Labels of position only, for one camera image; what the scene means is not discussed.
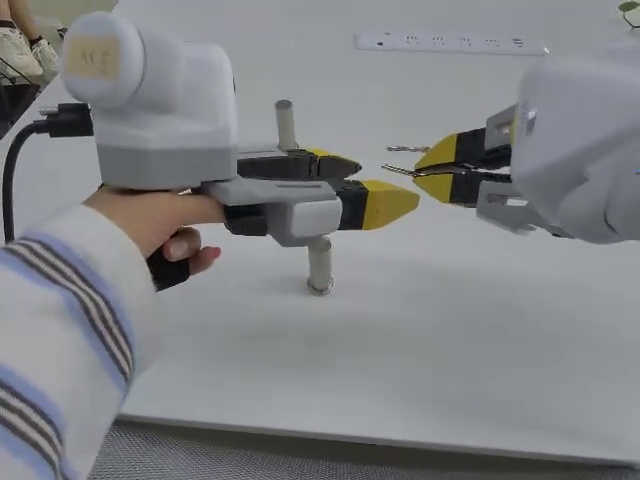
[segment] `shoe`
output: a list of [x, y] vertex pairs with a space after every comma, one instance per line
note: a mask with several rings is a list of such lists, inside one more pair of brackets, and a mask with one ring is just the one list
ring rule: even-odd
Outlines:
[[0, 28], [0, 58], [4, 60], [4, 62], [0, 61], [0, 72], [9, 78], [19, 78], [24, 75], [33, 79], [44, 73], [31, 53], [29, 44], [16, 28]]
[[44, 38], [31, 47], [31, 52], [42, 67], [44, 82], [49, 83], [58, 74], [58, 54]]

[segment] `label sticker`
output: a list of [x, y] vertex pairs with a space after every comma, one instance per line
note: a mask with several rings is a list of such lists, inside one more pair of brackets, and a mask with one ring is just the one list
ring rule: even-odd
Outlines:
[[120, 42], [113, 35], [78, 36], [65, 40], [65, 73], [116, 80], [120, 73]]

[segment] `white table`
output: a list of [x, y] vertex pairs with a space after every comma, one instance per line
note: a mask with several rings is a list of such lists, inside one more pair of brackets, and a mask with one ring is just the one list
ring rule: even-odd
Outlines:
[[[412, 165], [387, 145], [483, 125], [537, 60], [356, 51], [358, 31], [542, 35], [554, 53], [624, 32], [600, 0], [123, 0], [141, 24], [221, 43], [243, 140], [273, 140], [294, 101], [298, 139]], [[65, 101], [54, 82], [42, 105]], [[6, 152], [8, 140], [0, 144]], [[90, 139], [31, 140], [18, 227], [98, 183]], [[334, 237], [335, 291], [304, 290], [304, 250], [204, 227], [223, 258], [164, 296], [168, 352], [124, 415], [444, 449], [640, 460], [640, 247], [517, 237], [424, 196], [389, 228]]]

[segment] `black handle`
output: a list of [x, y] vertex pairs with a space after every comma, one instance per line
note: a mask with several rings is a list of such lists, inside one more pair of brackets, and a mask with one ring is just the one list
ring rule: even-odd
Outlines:
[[[225, 226], [233, 235], [264, 237], [267, 235], [267, 220], [262, 205], [225, 206]], [[157, 249], [147, 258], [147, 265], [158, 292], [175, 287], [189, 280], [189, 259], [171, 262]]]
[[171, 262], [164, 256], [162, 247], [158, 248], [147, 258], [147, 266], [149, 267], [151, 278], [153, 278], [153, 283], [158, 292], [186, 282], [191, 276], [189, 259], [185, 258], [184, 260]]

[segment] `plant leaf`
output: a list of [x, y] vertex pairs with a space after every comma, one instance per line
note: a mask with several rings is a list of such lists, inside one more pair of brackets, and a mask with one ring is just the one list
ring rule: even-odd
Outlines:
[[640, 3], [638, 2], [624, 2], [618, 5], [618, 10], [620, 10], [622, 13], [627, 13], [631, 10], [635, 10], [638, 7], [640, 7]]

